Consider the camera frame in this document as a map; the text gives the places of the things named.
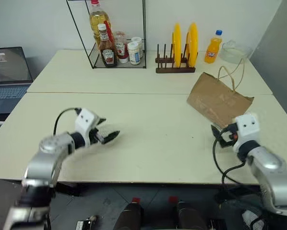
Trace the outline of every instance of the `laptop screen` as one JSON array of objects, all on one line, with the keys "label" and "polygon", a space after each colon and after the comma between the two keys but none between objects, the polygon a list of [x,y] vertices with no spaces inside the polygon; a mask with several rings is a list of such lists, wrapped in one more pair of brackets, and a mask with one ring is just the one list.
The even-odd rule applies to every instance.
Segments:
[{"label": "laptop screen", "polygon": [[0,84],[30,82],[32,77],[22,48],[0,48]]}]

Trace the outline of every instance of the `laptop keyboard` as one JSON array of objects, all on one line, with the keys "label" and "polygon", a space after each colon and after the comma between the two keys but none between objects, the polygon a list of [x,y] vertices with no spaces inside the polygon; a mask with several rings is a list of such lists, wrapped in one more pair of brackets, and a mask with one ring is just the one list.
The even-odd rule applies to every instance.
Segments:
[{"label": "laptop keyboard", "polygon": [[0,99],[22,98],[28,89],[27,87],[0,88]]}]

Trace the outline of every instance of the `brown paper bag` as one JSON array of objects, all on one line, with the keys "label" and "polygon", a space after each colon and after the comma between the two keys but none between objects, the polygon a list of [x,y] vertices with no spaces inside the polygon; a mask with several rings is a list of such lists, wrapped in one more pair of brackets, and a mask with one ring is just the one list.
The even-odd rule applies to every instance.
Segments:
[{"label": "brown paper bag", "polygon": [[232,119],[243,115],[252,104],[253,97],[244,97],[236,92],[234,79],[228,73],[232,81],[232,89],[227,87],[219,77],[203,73],[194,85],[187,102],[199,113],[221,128],[232,123]]}]

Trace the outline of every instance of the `floor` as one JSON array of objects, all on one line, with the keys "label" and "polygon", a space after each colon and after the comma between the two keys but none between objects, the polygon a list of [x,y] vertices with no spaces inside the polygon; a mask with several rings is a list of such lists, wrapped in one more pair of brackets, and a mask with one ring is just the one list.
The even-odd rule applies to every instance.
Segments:
[{"label": "floor", "polygon": [[[19,184],[0,180],[0,229],[19,192]],[[90,184],[79,197],[57,193],[51,203],[50,219],[53,230],[74,230],[77,221],[98,215],[94,229],[110,230],[120,212],[137,197],[144,208],[143,229],[175,228],[171,214],[176,197],[190,202],[203,216],[217,218],[218,205],[213,201],[217,192],[176,185]]]}]

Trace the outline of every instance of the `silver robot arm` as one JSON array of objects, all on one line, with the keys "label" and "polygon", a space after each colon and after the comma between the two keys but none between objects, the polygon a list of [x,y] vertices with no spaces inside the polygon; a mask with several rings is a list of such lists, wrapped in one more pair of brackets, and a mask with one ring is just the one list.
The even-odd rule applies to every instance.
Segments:
[{"label": "silver robot arm", "polygon": [[4,230],[50,229],[49,205],[63,161],[76,149],[113,140],[119,131],[103,137],[96,126],[104,122],[95,113],[80,109],[75,133],[67,132],[43,139],[38,153],[31,159],[22,180],[21,197],[10,208]]},{"label": "silver robot arm", "polygon": [[258,180],[265,208],[287,216],[287,164],[281,157],[269,152],[259,142],[259,122],[251,114],[236,118],[237,140],[233,150],[246,160]]}]

